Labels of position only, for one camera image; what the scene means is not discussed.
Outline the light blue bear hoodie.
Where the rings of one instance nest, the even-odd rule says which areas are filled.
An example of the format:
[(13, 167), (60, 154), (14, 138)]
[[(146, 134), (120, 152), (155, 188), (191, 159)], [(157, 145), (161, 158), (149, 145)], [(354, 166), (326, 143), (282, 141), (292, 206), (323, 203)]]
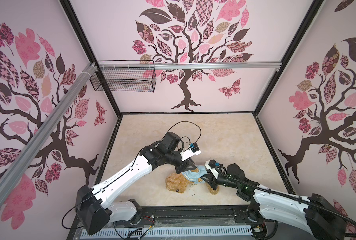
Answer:
[(198, 184), (202, 181), (201, 177), (207, 174), (207, 169), (203, 165), (197, 166), (195, 170), (182, 172), (182, 175), (190, 182)]

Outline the brown plush teddy bear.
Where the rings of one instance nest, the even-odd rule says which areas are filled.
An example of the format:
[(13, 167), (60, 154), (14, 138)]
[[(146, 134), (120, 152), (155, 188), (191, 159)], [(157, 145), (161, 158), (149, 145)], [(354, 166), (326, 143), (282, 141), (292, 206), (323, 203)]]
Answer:
[[(199, 184), (207, 184), (204, 181), (201, 181), (198, 184), (194, 184), (193, 182), (188, 181), (182, 173), (176, 174), (172, 173), (166, 178), (166, 189), (171, 191), (171, 192), (176, 192), (179, 194), (183, 194), (188, 186), (194, 186), (194, 185), (199, 185)], [(219, 187), (217, 187), (216, 191), (210, 191), (209, 192), (212, 195), (216, 195), (219, 192)]]

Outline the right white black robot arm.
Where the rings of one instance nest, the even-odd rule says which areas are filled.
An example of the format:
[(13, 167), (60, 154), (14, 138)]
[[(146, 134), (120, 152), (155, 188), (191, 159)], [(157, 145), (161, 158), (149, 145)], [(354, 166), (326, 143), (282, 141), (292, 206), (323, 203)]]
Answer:
[(247, 215), (253, 222), (281, 222), (310, 233), (317, 240), (345, 239), (347, 222), (344, 216), (321, 195), (307, 197), (274, 191), (246, 178), (236, 164), (225, 168), (211, 160), (198, 168), (201, 180), (212, 190), (218, 186), (236, 189), (236, 195), (249, 203)]

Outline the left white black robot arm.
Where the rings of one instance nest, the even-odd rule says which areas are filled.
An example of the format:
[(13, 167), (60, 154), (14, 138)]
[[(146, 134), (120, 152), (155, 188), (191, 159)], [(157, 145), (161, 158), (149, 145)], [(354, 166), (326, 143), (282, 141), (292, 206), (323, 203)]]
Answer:
[(108, 223), (117, 221), (138, 223), (142, 214), (140, 205), (134, 199), (121, 203), (115, 199), (157, 167), (172, 165), (178, 174), (196, 169), (192, 157), (201, 153), (198, 144), (178, 149), (181, 141), (178, 135), (167, 132), (160, 141), (143, 147), (134, 160), (107, 180), (91, 188), (87, 185), (79, 188), (75, 211), (87, 233), (94, 235)]

